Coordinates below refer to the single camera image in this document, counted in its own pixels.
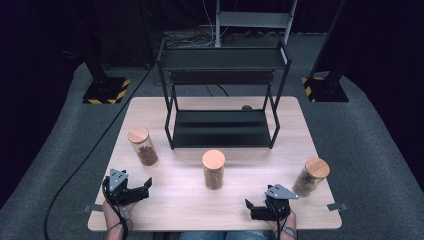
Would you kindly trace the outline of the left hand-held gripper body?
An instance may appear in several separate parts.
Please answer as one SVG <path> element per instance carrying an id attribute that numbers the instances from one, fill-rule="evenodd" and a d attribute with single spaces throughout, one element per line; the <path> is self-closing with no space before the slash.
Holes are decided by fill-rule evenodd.
<path id="1" fill-rule="evenodd" d="M 143 191 L 142 186 L 130 189 L 128 187 L 128 173 L 125 170 L 110 170 L 110 182 L 105 198 L 115 206 L 124 206 L 149 197 L 149 190 Z"/>

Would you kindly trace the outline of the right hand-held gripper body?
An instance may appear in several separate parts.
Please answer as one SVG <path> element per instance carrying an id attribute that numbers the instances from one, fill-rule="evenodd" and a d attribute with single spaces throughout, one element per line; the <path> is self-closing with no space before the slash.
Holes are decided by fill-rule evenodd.
<path id="1" fill-rule="evenodd" d="M 250 210 L 253 220 L 281 221 L 288 217 L 291 211 L 290 199 L 298 199 L 299 196 L 280 184 L 269 185 L 265 191 L 264 206 L 254 206 Z"/>

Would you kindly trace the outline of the glass jar of dried mushrooms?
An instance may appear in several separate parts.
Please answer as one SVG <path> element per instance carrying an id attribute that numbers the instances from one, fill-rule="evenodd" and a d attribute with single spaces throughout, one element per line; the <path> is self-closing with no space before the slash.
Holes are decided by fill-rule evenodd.
<path id="1" fill-rule="evenodd" d="M 298 175 L 292 190 L 299 197 L 309 196 L 318 185 L 329 176 L 330 166 L 318 157 L 306 161 L 300 174 Z"/>

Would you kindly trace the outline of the glass jar of red dried fruit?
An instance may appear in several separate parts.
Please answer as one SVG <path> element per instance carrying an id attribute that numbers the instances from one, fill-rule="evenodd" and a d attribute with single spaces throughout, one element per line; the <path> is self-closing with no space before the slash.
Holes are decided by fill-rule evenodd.
<path id="1" fill-rule="evenodd" d="M 149 130 L 146 127 L 137 126 L 131 129 L 127 134 L 127 138 L 144 166 L 152 166 L 158 161 Z"/>

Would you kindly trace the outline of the glass jar of brown granules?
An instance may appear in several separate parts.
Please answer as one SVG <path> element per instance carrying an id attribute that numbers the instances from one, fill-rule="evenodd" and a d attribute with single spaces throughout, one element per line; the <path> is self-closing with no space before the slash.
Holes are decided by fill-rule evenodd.
<path id="1" fill-rule="evenodd" d="M 219 150 L 208 150 L 202 156 L 205 185 L 208 189 L 218 190 L 223 185 L 225 155 Z"/>

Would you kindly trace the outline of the black metal shelf rack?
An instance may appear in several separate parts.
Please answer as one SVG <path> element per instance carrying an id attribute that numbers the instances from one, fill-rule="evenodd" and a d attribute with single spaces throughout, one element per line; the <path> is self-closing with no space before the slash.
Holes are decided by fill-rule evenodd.
<path id="1" fill-rule="evenodd" d="M 272 148 L 277 114 L 291 66 L 283 40 L 274 46 L 176 48 L 161 42 L 156 58 L 165 98 L 165 132 L 174 148 Z M 264 86 L 263 103 L 249 109 L 182 109 L 178 86 Z"/>

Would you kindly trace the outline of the person's right hand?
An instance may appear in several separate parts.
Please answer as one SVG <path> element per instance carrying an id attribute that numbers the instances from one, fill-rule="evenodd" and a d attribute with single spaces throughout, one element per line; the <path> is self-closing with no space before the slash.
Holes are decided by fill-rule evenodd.
<path id="1" fill-rule="evenodd" d="M 282 220 L 282 221 L 267 221 L 267 224 L 271 227 L 272 231 L 277 234 L 279 233 L 280 235 L 288 235 L 285 232 L 282 231 L 282 227 L 286 226 L 286 227 L 290 227 L 292 228 L 294 231 L 297 232 L 297 226 L 296 226 L 296 214 L 291 211 L 289 216 Z"/>

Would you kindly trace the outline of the person's left hand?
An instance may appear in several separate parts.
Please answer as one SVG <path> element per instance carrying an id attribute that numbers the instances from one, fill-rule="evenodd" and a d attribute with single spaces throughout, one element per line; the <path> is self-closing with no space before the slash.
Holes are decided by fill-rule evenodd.
<path id="1" fill-rule="evenodd" d="M 130 203 L 117 207 L 104 201 L 102 208 L 107 229 L 117 229 L 120 226 L 120 218 L 128 219 L 134 206 L 135 203 Z"/>

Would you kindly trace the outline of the person's blue jeans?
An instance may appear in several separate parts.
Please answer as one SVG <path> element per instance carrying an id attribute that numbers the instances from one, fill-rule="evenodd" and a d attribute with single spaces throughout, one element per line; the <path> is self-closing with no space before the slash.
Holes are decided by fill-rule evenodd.
<path id="1" fill-rule="evenodd" d="M 179 240 L 274 240 L 268 231 L 192 231 L 182 232 Z"/>

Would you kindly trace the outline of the grey wristband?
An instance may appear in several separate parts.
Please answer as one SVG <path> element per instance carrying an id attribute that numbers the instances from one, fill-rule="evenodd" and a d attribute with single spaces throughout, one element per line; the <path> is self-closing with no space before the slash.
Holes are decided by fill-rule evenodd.
<path id="1" fill-rule="evenodd" d="M 297 240 L 297 232 L 294 231 L 292 228 L 284 226 L 282 227 L 282 231 Z"/>

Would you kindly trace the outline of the black stand with striped base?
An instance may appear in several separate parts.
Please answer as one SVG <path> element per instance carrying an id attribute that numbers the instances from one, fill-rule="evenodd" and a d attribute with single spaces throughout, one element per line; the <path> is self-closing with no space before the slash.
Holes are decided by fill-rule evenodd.
<path id="1" fill-rule="evenodd" d="M 318 57 L 313 65 L 313 68 L 308 77 L 302 78 L 302 83 L 305 88 L 306 95 L 310 102 L 348 102 L 349 99 L 345 94 L 340 79 L 345 67 L 347 52 L 342 52 L 338 58 L 330 57 L 331 38 L 333 32 L 338 26 L 338 21 L 343 13 L 343 8 L 347 0 L 341 0 L 336 15 L 330 26 L 329 33 L 322 45 Z M 324 62 L 334 60 L 333 64 L 328 63 L 328 74 L 323 77 L 315 77 L 319 68 L 324 66 Z"/>
<path id="2" fill-rule="evenodd" d="M 108 77 L 93 53 L 85 53 L 84 60 L 92 76 L 92 82 L 83 96 L 83 102 L 88 104 L 120 103 L 130 80 L 125 77 Z"/>

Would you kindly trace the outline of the grey metal stand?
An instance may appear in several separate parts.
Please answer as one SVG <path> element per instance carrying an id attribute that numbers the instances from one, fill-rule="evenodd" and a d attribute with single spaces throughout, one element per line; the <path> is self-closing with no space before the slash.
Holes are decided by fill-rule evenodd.
<path id="1" fill-rule="evenodd" d="M 288 42 L 298 0 L 289 0 L 290 8 L 283 13 L 222 11 L 221 0 L 216 0 L 215 46 L 221 46 L 221 27 L 251 27 L 283 29 L 284 43 Z"/>

